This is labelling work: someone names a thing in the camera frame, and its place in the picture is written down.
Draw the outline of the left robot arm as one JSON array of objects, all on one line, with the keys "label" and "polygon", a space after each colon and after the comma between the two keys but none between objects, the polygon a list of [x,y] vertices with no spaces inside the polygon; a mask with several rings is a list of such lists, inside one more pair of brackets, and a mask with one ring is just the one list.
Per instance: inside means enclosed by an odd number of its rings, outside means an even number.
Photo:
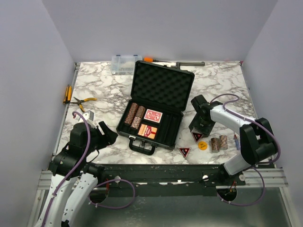
[{"label": "left robot arm", "polygon": [[103,121],[79,122],[70,132],[70,140],[50,163],[50,190],[36,223],[37,227],[70,227],[80,206],[94,187],[101,186],[105,167],[87,161],[87,156],[115,143],[118,134]]}]

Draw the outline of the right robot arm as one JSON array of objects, all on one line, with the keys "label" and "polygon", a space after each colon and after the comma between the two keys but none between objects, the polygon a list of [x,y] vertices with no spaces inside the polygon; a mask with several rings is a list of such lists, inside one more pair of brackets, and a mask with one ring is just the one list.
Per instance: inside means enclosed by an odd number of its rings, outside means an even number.
[{"label": "right robot arm", "polygon": [[240,153],[220,165],[217,178],[223,185],[229,185],[239,172],[260,163],[279,152],[269,121],[265,118],[253,119],[227,110],[214,101],[196,101],[192,99],[196,114],[189,125],[191,132],[197,132],[203,138],[208,137],[215,123],[235,131],[240,136]]}]

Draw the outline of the all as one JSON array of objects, all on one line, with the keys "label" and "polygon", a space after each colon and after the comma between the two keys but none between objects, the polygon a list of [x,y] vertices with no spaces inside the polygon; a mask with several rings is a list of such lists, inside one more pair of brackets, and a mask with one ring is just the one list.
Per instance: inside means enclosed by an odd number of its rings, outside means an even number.
[{"label": "all", "polygon": [[203,134],[201,133],[192,132],[191,134],[194,138],[195,143],[198,143],[203,138]]},{"label": "all", "polygon": [[182,156],[184,158],[187,158],[191,148],[190,147],[187,147],[187,148],[178,148],[178,150],[180,151],[180,153],[182,154]]}]

